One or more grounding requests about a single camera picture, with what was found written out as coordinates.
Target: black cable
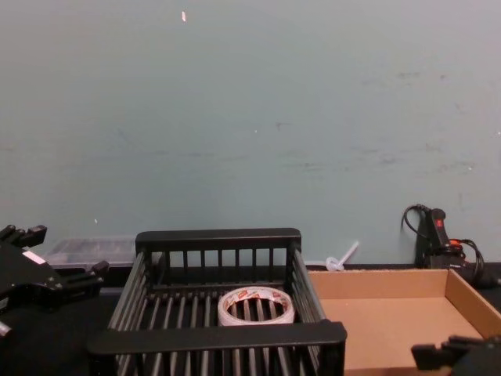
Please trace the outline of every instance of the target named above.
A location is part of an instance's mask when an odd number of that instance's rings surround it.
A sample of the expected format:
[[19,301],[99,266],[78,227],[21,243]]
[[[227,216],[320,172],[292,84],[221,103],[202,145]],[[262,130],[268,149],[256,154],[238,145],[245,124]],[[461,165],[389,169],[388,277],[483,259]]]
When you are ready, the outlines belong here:
[[427,206],[424,206],[422,204],[415,204],[415,205],[410,205],[405,211],[404,211],[404,214],[402,216],[402,219],[403,221],[405,222],[405,224],[413,231],[417,234],[418,237],[422,237],[423,239],[426,239],[428,240],[428,237],[422,233],[420,233],[418,230],[416,230],[416,228],[410,224],[409,222],[409,219],[407,218],[407,215],[409,214],[410,211],[417,211],[420,213],[420,215],[422,214],[426,214],[428,211],[430,211],[431,209]]
[[461,244],[466,244],[475,251],[475,268],[472,277],[473,281],[472,284],[474,285],[481,279],[482,274],[484,273],[484,256],[482,256],[482,253],[478,250],[478,247],[474,241],[470,239],[455,239],[455,240],[459,241]]

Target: black device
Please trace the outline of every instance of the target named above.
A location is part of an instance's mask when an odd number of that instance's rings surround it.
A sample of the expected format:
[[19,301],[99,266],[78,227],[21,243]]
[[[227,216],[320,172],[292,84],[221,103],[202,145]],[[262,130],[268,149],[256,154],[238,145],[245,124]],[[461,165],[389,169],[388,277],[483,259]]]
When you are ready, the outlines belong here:
[[56,308],[99,293],[108,262],[99,262],[88,272],[60,276],[43,258],[25,249],[43,243],[46,233],[45,226],[25,231],[10,225],[0,230],[0,313],[32,302]]
[[438,349],[435,345],[415,345],[411,349],[422,371],[452,368],[451,376],[498,376],[501,374],[501,336],[488,339],[452,336]]
[[[416,229],[408,214],[417,212],[420,223]],[[477,245],[470,239],[449,239],[445,232],[445,212],[422,204],[409,206],[402,216],[402,222],[416,233],[415,265],[422,269],[454,269],[468,283],[476,288],[491,288],[501,285],[485,268],[484,258]],[[463,245],[472,248],[475,262],[468,262]]]

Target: white tape roll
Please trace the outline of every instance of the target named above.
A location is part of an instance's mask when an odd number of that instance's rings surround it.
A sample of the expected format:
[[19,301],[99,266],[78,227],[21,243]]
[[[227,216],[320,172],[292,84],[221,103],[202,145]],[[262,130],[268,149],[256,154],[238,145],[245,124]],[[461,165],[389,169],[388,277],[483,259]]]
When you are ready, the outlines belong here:
[[[231,305],[248,299],[268,299],[277,302],[283,307],[283,314],[275,319],[265,321],[246,321],[237,319],[228,312]],[[281,290],[270,287],[242,287],[230,291],[219,299],[218,303],[219,325],[231,327],[235,325],[263,325],[263,324],[292,324],[294,322],[294,307],[290,296]]]

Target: black plastic basket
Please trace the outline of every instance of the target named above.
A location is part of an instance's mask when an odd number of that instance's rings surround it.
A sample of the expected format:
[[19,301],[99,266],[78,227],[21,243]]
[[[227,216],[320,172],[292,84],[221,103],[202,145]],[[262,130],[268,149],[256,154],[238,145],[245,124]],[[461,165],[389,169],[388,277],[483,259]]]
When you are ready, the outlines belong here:
[[[346,331],[325,318],[298,230],[146,232],[136,253],[108,329],[88,343],[91,376],[343,374]],[[288,293],[295,323],[219,327],[221,296],[251,285]],[[280,314],[260,301],[234,310]]]

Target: cardboard box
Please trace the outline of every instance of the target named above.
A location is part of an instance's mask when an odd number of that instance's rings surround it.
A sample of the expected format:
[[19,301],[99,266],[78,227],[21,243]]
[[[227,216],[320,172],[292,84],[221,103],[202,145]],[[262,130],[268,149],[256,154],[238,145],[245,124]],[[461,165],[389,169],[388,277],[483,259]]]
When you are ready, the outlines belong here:
[[327,318],[348,332],[349,376],[448,374],[419,372],[413,345],[440,345],[451,335],[501,334],[501,315],[456,272],[365,270],[310,272]]

